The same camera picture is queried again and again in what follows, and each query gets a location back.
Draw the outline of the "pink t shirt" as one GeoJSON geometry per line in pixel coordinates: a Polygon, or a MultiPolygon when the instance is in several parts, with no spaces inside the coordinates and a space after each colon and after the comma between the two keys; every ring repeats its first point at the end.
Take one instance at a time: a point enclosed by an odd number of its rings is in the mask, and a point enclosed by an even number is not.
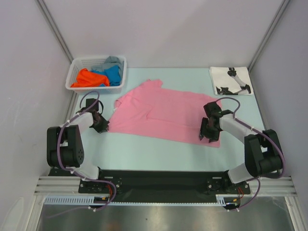
{"type": "Polygon", "coordinates": [[[147,80],[118,98],[109,120],[109,132],[139,135],[202,146],[219,141],[199,138],[204,105],[215,98],[202,93],[170,90],[159,79],[147,80]]]}

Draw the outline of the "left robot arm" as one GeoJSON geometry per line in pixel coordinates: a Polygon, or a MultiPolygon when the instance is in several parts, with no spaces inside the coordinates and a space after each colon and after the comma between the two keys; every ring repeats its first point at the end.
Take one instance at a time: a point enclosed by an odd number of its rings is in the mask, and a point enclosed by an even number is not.
{"type": "Polygon", "coordinates": [[[108,131],[109,121],[102,113],[101,101],[94,98],[86,99],[86,106],[77,112],[78,117],[72,123],[47,129],[47,163],[51,167],[49,176],[74,176],[61,168],[57,155],[57,150],[60,150],[64,168],[71,168],[78,174],[91,178],[89,186],[95,192],[102,192],[106,188],[106,180],[100,177],[101,169],[85,160],[81,138],[81,134],[90,128],[99,134],[108,131]]]}

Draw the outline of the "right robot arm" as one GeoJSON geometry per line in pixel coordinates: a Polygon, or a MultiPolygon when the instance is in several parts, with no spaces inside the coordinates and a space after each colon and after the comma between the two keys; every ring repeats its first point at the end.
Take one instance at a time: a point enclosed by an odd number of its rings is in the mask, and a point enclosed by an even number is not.
{"type": "Polygon", "coordinates": [[[216,192],[233,193],[239,186],[260,177],[279,179],[283,176],[285,158],[277,133],[260,131],[238,119],[235,112],[222,110],[216,101],[204,105],[199,139],[219,141],[221,132],[227,132],[244,145],[244,162],[227,170],[218,181],[216,192]]]}

